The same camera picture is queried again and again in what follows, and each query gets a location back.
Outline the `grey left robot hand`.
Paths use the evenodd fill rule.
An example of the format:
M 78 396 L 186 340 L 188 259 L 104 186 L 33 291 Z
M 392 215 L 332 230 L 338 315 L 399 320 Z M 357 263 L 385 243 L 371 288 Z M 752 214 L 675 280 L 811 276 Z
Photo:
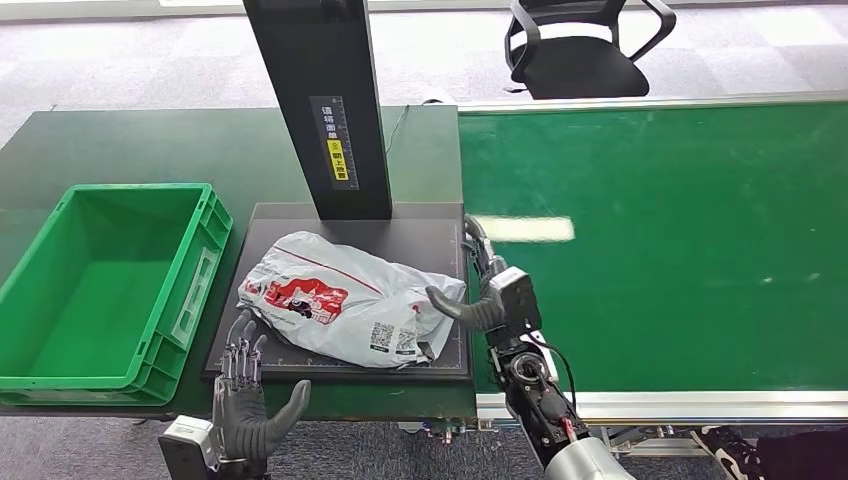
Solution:
M 253 312 L 242 310 L 227 334 L 221 372 L 213 388 L 215 438 L 228 460 L 268 459 L 309 406 L 312 382 L 298 381 L 287 403 L 267 414 L 261 379 L 262 353 L 268 337 L 255 337 Z

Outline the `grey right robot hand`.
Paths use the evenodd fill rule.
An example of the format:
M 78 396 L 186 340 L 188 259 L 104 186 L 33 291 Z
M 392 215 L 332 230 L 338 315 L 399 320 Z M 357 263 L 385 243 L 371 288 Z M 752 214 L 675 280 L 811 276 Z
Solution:
M 435 286 L 427 286 L 425 292 L 431 305 L 440 313 L 469 329 L 489 332 L 505 323 L 505 314 L 498 305 L 496 294 L 489 283 L 508 266 L 506 261 L 495 253 L 481 223 L 470 215 L 464 216 L 464 235 L 462 245 L 478 275 L 480 299 L 471 304 L 459 303 L 448 298 Z

